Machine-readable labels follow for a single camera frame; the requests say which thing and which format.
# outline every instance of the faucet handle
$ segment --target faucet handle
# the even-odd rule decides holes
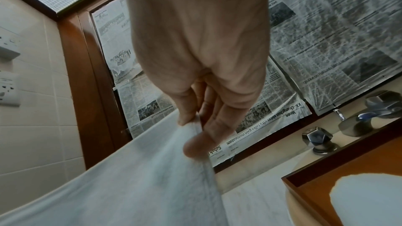
[[[394,91],[377,91],[366,97],[365,105],[367,112],[360,114],[359,119],[402,117],[402,95]]]
[[[332,134],[320,127],[313,127],[301,134],[306,145],[310,143],[314,145],[313,153],[317,155],[326,155],[339,148],[337,144],[331,141],[332,137]]]

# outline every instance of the white cloth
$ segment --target white cloth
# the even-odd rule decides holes
[[[0,226],[225,226],[209,159],[183,155],[199,120],[175,111],[73,181],[0,217]]]

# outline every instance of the cloth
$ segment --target cloth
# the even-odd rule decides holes
[[[44,197],[0,217],[0,226],[225,226],[226,213],[206,156],[184,156],[199,119],[178,111]]]

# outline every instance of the newspaper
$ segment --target newspaper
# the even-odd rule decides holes
[[[317,114],[401,72],[402,0],[269,0],[271,55]]]
[[[105,61],[114,84],[126,82],[141,72],[131,41],[126,0],[114,0],[92,14]]]
[[[143,73],[117,91],[133,139],[176,109],[170,98]]]
[[[216,166],[279,129],[311,114],[276,64],[268,61],[265,84],[257,102],[235,133],[209,152]]]

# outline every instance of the towel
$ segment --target towel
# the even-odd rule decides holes
[[[199,118],[178,111],[62,187],[0,217],[0,226],[228,225],[206,156],[183,155]]]

